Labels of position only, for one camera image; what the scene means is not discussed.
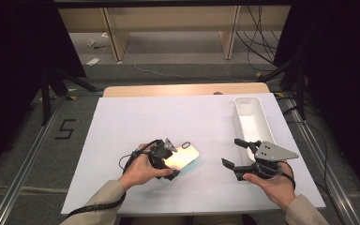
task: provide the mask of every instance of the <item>white table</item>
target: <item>white table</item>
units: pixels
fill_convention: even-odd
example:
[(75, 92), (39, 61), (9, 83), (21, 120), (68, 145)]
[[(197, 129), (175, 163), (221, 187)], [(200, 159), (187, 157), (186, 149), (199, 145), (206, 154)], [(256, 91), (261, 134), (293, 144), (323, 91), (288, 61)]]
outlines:
[[(259, 187), (237, 181), (233, 172), (221, 164), (221, 158), (226, 158), (241, 165), (238, 147), (233, 144), (236, 97), (258, 97), (276, 144), (300, 154), (272, 94), (103, 97), (98, 102), (62, 214), (83, 206), (107, 180), (117, 179), (122, 174), (119, 158), (131, 153), (139, 143), (165, 138), (170, 138), (174, 145), (191, 142), (200, 157), (172, 181), (153, 179), (130, 189), (119, 216), (278, 209)], [(316, 207), (325, 207), (303, 158), (291, 159), (289, 163), (294, 170), (296, 194), (306, 195)]]

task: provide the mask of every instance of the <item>left hand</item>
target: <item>left hand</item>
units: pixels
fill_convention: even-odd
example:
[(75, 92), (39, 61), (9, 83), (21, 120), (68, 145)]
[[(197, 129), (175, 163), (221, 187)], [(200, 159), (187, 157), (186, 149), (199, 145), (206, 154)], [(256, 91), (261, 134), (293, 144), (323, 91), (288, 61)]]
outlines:
[(167, 176), (172, 174), (171, 169), (155, 169), (149, 159), (148, 155), (140, 154), (130, 164), (127, 171), (118, 179), (124, 187), (125, 191), (136, 185), (143, 185), (154, 177)]

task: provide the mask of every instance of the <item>black backdrop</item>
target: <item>black backdrop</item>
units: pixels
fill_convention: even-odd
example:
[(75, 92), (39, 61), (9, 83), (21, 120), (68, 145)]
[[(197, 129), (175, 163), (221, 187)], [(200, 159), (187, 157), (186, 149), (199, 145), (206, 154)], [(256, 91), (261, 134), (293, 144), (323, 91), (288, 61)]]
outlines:
[[(292, 8), (278, 45), (277, 66), (293, 55), (319, 4)], [(340, 1), (317, 43), (308, 46), (303, 62), (307, 90), (360, 179), (360, 1)]]
[(29, 110), (46, 65), (85, 76), (56, 9), (5, 2), (0, 3), (0, 154)]

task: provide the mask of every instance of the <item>floor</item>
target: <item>floor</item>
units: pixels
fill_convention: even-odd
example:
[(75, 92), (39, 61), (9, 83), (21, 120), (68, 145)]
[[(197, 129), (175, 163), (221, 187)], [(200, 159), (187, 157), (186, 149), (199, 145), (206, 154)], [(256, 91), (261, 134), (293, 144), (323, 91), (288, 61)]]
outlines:
[[(280, 32), (263, 33), (267, 42), (276, 47)], [(249, 44), (245, 35), (240, 37)], [(218, 34), (215, 32), (133, 33), (122, 62), (112, 58), (108, 39), (102, 34), (70, 34), (84, 65), (88, 78), (98, 87), (110, 85), (158, 83), (235, 83), (253, 82), (259, 74), (275, 68), (235, 37), (232, 59), (224, 60)], [(96, 43), (87, 46), (89, 38)], [(252, 45), (258, 53), (269, 58), (264, 46)], [(86, 63), (93, 58), (94, 66)], [(272, 92), (279, 91), (280, 76), (268, 82)], [(73, 83), (67, 98), (52, 95), (53, 120), (49, 128), (41, 126), (42, 104), (40, 94), (32, 102), (31, 110), (12, 139), (12, 148), (0, 157), (0, 212), (5, 211), (0, 224), (58, 224), (72, 175), (83, 149), (94, 109), (101, 93), (84, 91)], [(278, 97), (283, 112), (294, 106), (293, 93)], [(289, 128), (302, 153), (307, 167), (319, 186), (324, 185), (324, 174), (329, 192), (319, 187), (327, 205), (321, 212), (330, 224), (360, 224), (360, 182), (347, 159), (341, 155), (330, 128), (314, 107), (313, 99), (305, 98), (307, 123), (302, 125), (297, 111), (284, 114)], [(69, 139), (60, 139), (68, 131), (60, 131), (63, 122), (73, 128)], [(6, 200), (7, 192), (16, 189), (18, 195)], [(279, 211), (252, 214), (258, 224), (285, 224)]]

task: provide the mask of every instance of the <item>white box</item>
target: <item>white box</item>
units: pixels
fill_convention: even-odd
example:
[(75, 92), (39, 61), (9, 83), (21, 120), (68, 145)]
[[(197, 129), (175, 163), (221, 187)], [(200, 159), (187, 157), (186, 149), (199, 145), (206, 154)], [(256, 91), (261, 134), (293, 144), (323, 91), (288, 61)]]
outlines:
[[(232, 113), (236, 138), (246, 142), (267, 141), (276, 143), (268, 126), (263, 106), (258, 97), (237, 97)], [(244, 166), (255, 162), (250, 149), (239, 147)]]

